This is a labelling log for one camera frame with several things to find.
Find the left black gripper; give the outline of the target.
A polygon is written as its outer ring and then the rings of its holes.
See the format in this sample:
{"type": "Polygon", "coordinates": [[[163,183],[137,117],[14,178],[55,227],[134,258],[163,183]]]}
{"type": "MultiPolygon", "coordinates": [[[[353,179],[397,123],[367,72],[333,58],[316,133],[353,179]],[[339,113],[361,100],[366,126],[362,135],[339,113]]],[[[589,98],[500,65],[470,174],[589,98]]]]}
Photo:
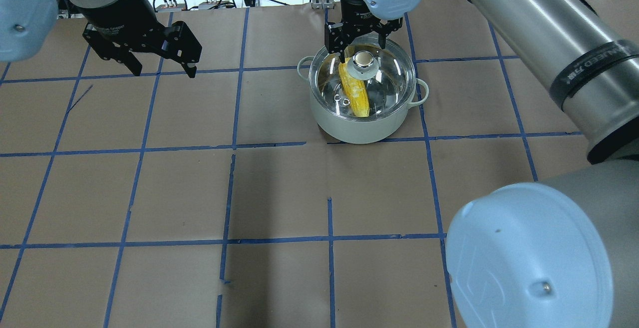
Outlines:
{"type": "Polygon", "coordinates": [[[82,36],[101,59],[115,60],[139,77],[142,64],[133,52],[155,53],[196,77],[200,42],[184,21],[164,27],[148,0],[116,0],[82,13],[87,19],[82,36]]]}

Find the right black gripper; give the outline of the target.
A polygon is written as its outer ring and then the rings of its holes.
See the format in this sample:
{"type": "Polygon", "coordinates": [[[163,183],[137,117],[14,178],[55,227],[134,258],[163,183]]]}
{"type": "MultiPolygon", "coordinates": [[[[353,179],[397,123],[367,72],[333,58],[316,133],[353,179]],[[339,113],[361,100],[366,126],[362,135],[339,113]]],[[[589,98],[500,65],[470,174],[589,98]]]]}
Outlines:
{"type": "Polygon", "coordinates": [[[340,7],[340,23],[328,21],[324,26],[324,47],[337,54],[341,63],[345,63],[345,50],[356,36],[376,32],[379,48],[385,49],[386,39],[403,25],[403,17],[381,22],[363,0],[340,0],[340,7]]]}

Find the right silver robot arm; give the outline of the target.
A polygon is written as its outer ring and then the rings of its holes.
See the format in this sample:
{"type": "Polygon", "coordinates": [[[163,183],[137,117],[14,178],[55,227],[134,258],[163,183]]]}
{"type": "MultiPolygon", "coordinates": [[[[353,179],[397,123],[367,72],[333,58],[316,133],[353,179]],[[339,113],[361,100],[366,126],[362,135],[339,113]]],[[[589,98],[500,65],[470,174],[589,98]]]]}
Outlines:
{"type": "Polygon", "coordinates": [[[530,189],[587,141],[466,0],[423,0],[407,43],[430,85],[406,134],[326,147],[336,328],[595,328],[564,210],[530,189]]]}

